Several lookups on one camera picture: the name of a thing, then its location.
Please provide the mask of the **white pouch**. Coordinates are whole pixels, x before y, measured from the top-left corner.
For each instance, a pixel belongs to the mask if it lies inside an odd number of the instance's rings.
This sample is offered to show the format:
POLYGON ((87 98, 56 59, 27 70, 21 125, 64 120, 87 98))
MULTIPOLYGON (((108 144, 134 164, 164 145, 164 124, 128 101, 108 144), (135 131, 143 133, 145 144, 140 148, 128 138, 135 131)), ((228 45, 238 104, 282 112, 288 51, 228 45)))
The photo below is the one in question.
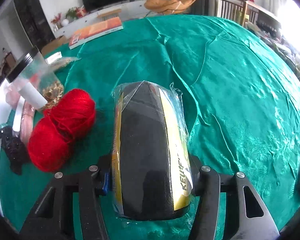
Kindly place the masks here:
POLYGON ((20 134, 20 129, 21 129, 21 119, 23 115, 23 108, 25 104, 25 99, 20 96, 16 110, 15 110, 15 115, 13 119, 13 126, 12 126, 12 131, 18 136, 20 134))

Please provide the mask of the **black crochet item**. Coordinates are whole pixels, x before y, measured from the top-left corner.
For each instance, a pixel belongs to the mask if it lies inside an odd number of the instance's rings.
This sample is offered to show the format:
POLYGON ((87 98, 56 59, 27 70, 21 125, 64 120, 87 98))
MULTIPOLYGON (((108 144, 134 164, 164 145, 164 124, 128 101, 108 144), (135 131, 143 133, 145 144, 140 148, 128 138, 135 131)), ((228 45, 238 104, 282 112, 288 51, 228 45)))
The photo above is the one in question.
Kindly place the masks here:
POLYGON ((8 137, 7 135, 2 137, 1 143, 9 159, 10 170, 17 175, 22 175, 22 166, 30 162, 25 144, 19 137, 8 137))

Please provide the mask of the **pink bag bundle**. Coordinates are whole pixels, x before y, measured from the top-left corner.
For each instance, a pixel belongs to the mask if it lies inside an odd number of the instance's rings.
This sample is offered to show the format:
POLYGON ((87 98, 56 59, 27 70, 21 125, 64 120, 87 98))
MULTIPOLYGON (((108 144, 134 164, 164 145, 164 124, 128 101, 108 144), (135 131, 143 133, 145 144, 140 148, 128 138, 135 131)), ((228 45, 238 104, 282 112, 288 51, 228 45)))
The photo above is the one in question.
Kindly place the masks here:
POLYGON ((33 131, 33 119, 35 112, 35 108, 26 101, 23 107, 20 126, 20 139, 25 145, 29 143, 31 133, 33 131))

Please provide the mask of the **red yarn skein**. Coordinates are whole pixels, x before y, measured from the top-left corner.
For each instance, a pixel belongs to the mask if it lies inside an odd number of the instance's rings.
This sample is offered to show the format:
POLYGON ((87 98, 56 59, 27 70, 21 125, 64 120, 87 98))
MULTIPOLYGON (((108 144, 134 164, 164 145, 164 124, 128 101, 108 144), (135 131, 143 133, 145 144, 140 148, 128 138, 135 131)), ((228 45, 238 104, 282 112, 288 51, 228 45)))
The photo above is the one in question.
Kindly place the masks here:
POLYGON ((88 92, 78 88, 67 92, 57 105, 44 111, 31 133, 27 150, 33 165, 43 172, 60 169, 95 119, 95 102, 88 92))

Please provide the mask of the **black roll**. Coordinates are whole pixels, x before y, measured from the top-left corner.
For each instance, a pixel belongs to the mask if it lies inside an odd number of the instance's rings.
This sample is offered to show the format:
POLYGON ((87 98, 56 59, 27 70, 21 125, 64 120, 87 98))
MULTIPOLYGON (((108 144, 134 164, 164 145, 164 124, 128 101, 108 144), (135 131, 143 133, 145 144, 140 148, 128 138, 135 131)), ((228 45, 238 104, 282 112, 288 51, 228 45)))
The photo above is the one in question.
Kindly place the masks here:
POLYGON ((115 211, 131 220, 185 215, 193 181, 181 91, 140 81, 118 85, 113 97, 115 211))

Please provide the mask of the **pink mesh bath pouf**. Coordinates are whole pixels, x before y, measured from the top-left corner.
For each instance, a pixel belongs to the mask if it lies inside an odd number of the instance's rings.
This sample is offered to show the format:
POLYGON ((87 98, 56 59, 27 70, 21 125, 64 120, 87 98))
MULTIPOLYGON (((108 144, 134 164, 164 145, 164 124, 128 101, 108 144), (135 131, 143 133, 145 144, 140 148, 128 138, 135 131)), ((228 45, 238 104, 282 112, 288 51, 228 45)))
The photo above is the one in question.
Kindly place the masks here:
POLYGON ((6 103, 9 104, 13 110, 16 110, 20 99, 20 94, 12 84, 8 85, 5 91, 6 103))

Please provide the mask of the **clear jar black lid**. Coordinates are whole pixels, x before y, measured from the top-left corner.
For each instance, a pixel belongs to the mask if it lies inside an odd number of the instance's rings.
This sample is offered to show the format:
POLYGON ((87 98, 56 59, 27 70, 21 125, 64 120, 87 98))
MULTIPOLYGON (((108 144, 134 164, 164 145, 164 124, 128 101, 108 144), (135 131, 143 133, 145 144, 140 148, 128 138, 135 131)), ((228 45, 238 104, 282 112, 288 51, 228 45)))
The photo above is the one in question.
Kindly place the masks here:
POLYGON ((36 46, 17 61, 6 79, 26 102, 41 112, 57 105, 64 94, 62 83, 36 46))

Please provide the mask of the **brown cardboard box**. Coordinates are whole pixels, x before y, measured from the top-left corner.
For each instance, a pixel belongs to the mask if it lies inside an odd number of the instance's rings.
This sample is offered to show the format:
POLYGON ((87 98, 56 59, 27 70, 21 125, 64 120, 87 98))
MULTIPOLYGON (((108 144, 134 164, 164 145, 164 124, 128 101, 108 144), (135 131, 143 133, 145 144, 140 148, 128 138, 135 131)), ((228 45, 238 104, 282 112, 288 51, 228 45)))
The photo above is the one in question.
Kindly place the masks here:
POLYGON ((57 49, 58 47, 60 47, 63 44, 68 43, 69 39, 66 38, 64 35, 55 38, 53 41, 51 41, 50 43, 48 43, 47 45, 45 45, 42 49, 41 49, 41 54, 43 56, 47 55, 48 53, 54 51, 55 49, 57 49))

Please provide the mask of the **green satin tablecloth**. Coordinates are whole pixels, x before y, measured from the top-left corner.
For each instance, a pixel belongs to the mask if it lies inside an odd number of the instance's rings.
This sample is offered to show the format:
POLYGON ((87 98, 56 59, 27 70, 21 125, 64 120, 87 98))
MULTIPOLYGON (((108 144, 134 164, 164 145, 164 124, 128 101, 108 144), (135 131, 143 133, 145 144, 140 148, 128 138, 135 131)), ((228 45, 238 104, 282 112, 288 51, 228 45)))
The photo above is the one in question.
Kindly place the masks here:
MULTIPOLYGON (((0 203, 20 238, 56 173, 82 172, 112 155, 113 92, 140 81, 181 91, 189 161, 194 155, 218 173, 243 172, 283 234, 300 208, 300 82, 263 41, 226 19, 171 15, 128 21, 122 30, 58 51, 75 58, 57 72, 65 94, 88 92, 96 119, 57 171, 43 172, 30 161, 17 175, 0 155, 0 203)), ((189 210, 179 218, 131 220, 114 209, 110 177, 110 190, 100 197, 109 239, 189 239, 199 197, 191 192, 189 210)))

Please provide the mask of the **red flower vase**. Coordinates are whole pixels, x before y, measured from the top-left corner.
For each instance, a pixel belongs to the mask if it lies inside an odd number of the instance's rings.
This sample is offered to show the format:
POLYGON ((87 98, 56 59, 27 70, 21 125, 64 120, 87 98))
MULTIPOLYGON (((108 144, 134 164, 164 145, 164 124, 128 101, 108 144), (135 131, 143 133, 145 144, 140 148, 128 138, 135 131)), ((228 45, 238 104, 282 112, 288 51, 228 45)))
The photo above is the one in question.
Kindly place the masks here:
POLYGON ((61 29, 62 25, 61 25, 61 18, 62 18, 62 13, 59 12, 57 15, 54 16, 54 18, 51 20, 51 24, 53 25, 53 27, 58 30, 61 29))

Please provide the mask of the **orange book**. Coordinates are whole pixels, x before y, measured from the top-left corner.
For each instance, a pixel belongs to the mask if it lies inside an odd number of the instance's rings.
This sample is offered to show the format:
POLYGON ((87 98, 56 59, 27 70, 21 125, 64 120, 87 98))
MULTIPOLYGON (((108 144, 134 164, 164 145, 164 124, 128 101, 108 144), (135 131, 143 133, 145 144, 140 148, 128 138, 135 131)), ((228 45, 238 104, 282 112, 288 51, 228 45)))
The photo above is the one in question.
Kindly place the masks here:
POLYGON ((73 33, 73 35, 70 37, 69 49, 72 50, 85 44, 86 42, 122 29, 123 25, 119 17, 94 23, 73 33))

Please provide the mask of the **small wooden bench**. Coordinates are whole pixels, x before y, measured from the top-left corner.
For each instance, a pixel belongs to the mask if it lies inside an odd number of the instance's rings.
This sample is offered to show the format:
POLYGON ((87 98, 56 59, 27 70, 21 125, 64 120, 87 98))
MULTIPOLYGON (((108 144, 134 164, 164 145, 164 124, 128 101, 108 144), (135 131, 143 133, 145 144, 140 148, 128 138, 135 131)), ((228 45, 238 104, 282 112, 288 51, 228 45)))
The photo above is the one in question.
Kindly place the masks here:
POLYGON ((115 10, 111 10, 108 12, 104 12, 104 13, 98 14, 97 18, 99 18, 103 21, 106 21, 110 18, 119 17, 119 13, 121 11, 122 11, 121 9, 115 9, 115 10))

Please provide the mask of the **wooden crib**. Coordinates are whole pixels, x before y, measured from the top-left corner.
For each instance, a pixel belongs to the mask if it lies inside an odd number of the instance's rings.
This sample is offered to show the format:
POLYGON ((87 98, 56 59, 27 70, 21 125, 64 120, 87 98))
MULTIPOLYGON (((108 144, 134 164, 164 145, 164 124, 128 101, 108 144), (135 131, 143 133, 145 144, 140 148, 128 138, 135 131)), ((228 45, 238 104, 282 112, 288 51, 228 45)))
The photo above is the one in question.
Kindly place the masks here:
POLYGON ((241 26, 246 22, 280 29, 279 19, 267 9, 250 0, 215 0, 215 16, 232 20, 241 26))

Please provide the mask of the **orange lounge chair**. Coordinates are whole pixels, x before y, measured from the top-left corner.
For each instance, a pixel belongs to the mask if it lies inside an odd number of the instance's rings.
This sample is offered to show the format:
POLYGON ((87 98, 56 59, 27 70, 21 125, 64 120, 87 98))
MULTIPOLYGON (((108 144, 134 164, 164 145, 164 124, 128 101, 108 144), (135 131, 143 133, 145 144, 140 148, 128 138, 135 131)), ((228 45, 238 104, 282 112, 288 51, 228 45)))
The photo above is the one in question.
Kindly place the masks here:
POLYGON ((157 14, 180 14, 189 9, 196 0, 147 0, 144 7, 157 14))

